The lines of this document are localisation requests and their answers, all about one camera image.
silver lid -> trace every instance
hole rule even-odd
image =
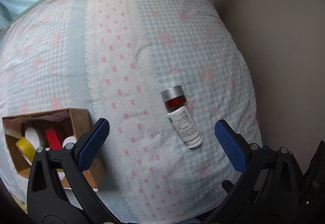
[[[162,101],[166,102],[168,100],[171,100],[173,98],[184,96],[184,91],[182,89],[181,85],[177,85],[175,87],[168,88],[161,92]]]

red object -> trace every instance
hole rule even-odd
[[[175,98],[172,98],[171,100],[168,100],[165,102],[165,106],[166,108],[171,108],[171,107],[175,107],[179,104],[183,104],[186,102],[186,97],[184,95],[182,96],[178,96],[178,97],[175,97]]]
[[[62,144],[66,138],[63,127],[54,127],[45,131],[46,138],[52,150],[62,149]]]

bottle label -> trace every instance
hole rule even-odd
[[[197,126],[194,120],[190,113],[185,110],[180,112],[176,117],[173,117],[172,121],[176,131],[182,139],[197,133]]]

gray wall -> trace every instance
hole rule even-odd
[[[325,140],[325,0],[211,0],[246,60],[263,144],[303,172]]]

bedsheet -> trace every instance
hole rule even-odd
[[[178,223],[220,204],[221,182],[239,174],[214,136],[219,119],[261,145],[249,71],[209,0],[43,0],[1,35],[0,66],[0,116],[73,107],[108,119],[97,194],[123,222]],[[160,97],[179,84],[198,148]],[[1,178],[24,201],[0,134]]]

